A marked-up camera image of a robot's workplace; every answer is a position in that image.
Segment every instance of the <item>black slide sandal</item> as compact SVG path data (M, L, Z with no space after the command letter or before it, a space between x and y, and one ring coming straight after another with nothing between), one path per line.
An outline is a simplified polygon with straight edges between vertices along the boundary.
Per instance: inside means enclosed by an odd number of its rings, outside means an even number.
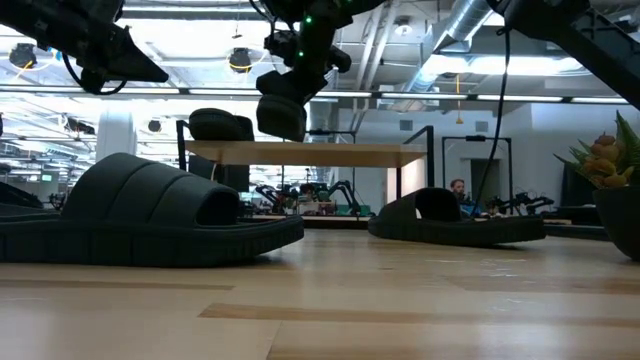
M546 237L540 217L463 221L453 193L439 188L418 190L385 205L378 216L369 220L369 233L385 239L471 247Z
M0 207L0 261L211 267L304 235L297 216L238 224L235 190L122 153L82 175L61 215L25 209Z

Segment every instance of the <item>ceiling light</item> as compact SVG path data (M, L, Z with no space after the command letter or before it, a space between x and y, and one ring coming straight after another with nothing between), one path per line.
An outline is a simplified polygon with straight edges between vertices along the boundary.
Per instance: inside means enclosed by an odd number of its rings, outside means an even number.
M320 91L316 96L330 98L370 98L369 91Z
M121 94L179 94L180 89L175 88L124 88L120 90Z
M222 95L222 96L260 96L260 91L253 89L189 89L192 95Z
M160 132L160 131L162 131L162 124L158 120L151 120L151 121L149 121L149 124L147 125L147 128L149 129L149 131L154 132L154 133Z
M553 59L541 56L514 56L509 62L509 75L552 76L575 71L582 65L573 58ZM484 75L502 75L505 71L504 57L482 56L471 61L466 72Z
M229 12L232 9L236 13L254 13L252 8L241 7L207 7L207 6L125 6L123 11L149 11L149 12L200 12L200 13L215 13L215 12Z
M411 25L409 25L410 20L411 18L406 15L398 16L396 18L396 20L394 21L394 24L397 26L394 30L396 35L405 36L411 34L413 28L411 27Z
M229 56L229 67L238 74L246 74L251 71L251 58L249 58L249 49L235 48Z
M592 97L592 98L587 98L587 97L576 97L571 99L572 103L579 103L579 104L628 104L629 102L623 98L617 98L617 97Z
M16 44L9 53L9 62L20 69L32 69L37 63L34 44Z
M32 85L0 85L0 91L3 92L27 92L27 93L84 93L77 86L32 86Z
M11 170L11 175L40 175L40 170Z
M465 100L467 95L439 93L382 93L382 98L398 100Z
M499 101L500 95L478 95L478 100L481 101ZM527 95L505 95L504 101L514 102L560 102L562 97L560 96L527 96Z

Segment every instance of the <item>white pillar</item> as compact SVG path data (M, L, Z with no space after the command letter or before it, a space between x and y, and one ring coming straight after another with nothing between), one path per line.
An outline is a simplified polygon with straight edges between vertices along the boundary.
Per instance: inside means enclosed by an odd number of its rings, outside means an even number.
M135 155L137 146L136 125L130 112L107 109L100 114L96 161L119 152Z

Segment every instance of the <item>wooden table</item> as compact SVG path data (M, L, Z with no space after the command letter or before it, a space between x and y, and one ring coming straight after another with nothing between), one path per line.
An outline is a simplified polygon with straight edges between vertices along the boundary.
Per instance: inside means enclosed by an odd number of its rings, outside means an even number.
M184 150L223 165L302 165L396 169L396 195L402 196L401 169L427 154L419 145L296 142L184 141ZM179 159L186 170L186 156Z

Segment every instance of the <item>light wood tabletop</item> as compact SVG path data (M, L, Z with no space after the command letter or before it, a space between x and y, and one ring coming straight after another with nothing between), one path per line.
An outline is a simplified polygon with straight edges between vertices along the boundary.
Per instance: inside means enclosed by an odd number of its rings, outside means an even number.
M307 230L220 269L0 265L3 360L638 359L640 267Z
M228 165L399 168L426 155L419 145L187 141L186 149Z

